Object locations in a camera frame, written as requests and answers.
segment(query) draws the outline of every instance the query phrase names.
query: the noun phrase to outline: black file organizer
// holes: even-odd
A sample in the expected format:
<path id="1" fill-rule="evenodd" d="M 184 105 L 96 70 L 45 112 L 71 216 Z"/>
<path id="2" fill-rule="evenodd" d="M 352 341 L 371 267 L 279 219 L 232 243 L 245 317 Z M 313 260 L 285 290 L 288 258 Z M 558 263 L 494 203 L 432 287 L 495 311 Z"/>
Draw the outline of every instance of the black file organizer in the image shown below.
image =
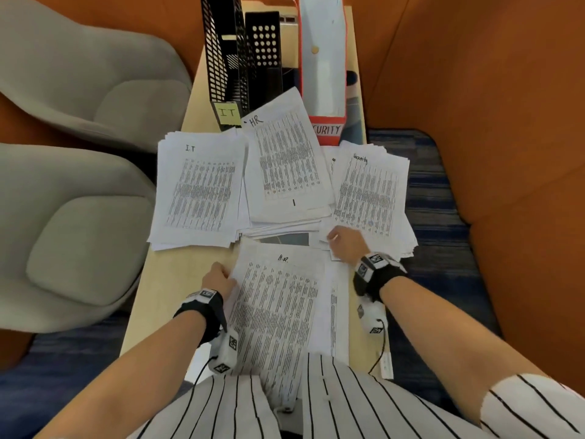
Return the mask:
<path id="1" fill-rule="evenodd" d="M 249 12 L 244 23 L 240 0 L 201 0 L 201 12 L 209 100 L 226 130 L 283 92 L 280 14 Z"/>

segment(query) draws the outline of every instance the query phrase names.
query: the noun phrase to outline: white striped shirt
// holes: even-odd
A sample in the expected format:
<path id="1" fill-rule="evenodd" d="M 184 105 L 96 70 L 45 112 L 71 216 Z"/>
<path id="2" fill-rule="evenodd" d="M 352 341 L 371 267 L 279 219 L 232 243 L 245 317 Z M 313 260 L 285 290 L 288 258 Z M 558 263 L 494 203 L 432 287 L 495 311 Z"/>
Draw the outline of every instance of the white striped shirt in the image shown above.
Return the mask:
<path id="1" fill-rule="evenodd" d="M 585 433 L 585 399 L 535 375 L 496 384 L 483 401 L 481 428 L 330 356 L 308 355 L 301 394 L 296 415 L 305 439 L 564 439 Z M 257 376 L 212 376 L 130 438 L 271 439 L 280 432 Z"/>

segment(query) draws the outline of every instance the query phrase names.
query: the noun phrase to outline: gray armchair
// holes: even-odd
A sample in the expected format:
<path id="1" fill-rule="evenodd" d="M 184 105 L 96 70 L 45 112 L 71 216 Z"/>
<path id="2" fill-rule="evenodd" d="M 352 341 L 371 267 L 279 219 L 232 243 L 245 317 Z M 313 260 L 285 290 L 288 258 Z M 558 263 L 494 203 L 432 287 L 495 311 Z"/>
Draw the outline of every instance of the gray armchair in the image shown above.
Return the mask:
<path id="1" fill-rule="evenodd" d="M 0 92 L 64 132 L 156 153 L 181 128 L 191 87 L 164 40 L 83 26 L 34 0 L 0 0 Z"/>
<path id="2" fill-rule="evenodd" d="M 137 286 L 155 193 L 115 155 L 0 143 L 0 328 L 68 330 L 116 310 Z"/>

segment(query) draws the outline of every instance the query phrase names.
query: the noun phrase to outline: sticky note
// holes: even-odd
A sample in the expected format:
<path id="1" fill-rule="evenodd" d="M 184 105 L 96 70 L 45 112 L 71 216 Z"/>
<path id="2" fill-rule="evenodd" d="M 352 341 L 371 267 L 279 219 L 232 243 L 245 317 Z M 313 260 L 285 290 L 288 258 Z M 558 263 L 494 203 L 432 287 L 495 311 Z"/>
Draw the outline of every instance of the sticky note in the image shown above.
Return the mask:
<path id="1" fill-rule="evenodd" d="M 215 111 L 218 114 L 219 123 L 222 125 L 241 126 L 240 110 L 236 102 L 214 103 Z"/>

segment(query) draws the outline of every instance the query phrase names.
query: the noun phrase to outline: wooden desk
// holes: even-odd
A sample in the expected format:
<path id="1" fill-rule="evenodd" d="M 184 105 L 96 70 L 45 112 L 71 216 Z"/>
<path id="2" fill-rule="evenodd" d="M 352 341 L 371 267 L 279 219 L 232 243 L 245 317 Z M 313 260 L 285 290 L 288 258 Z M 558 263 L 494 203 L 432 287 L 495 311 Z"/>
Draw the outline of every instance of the wooden desk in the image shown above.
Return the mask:
<path id="1" fill-rule="evenodd" d="M 296 15 L 293 7 L 264 6 L 259 2 L 243 2 L 243 9 L 260 11 L 277 9 L 283 15 Z M 347 69 L 359 73 L 357 51 L 353 29 L 352 8 L 346 7 L 347 16 Z M 296 25 L 282 25 L 282 61 L 287 67 L 297 67 Z M 193 91 L 187 107 L 183 131 L 219 132 L 207 87 L 205 53 L 202 54 Z M 348 97 L 357 97 L 362 115 L 362 135 L 366 141 L 363 119 L 362 94 L 360 83 L 348 88 Z M 128 351 L 142 339 L 168 322 L 179 307 L 179 303 L 190 293 L 201 287 L 201 279 L 214 262 L 228 267 L 234 265 L 238 257 L 235 249 L 190 246 L 166 251 L 149 251 L 142 272 L 142 279 L 130 315 L 128 329 L 122 344 L 121 354 Z M 366 334 L 356 313 L 357 298 L 350 280 L 350 317 L 349 317 L 349 360 L 353 369 L 369 371 L 380 352 L 380 338 Z"/>

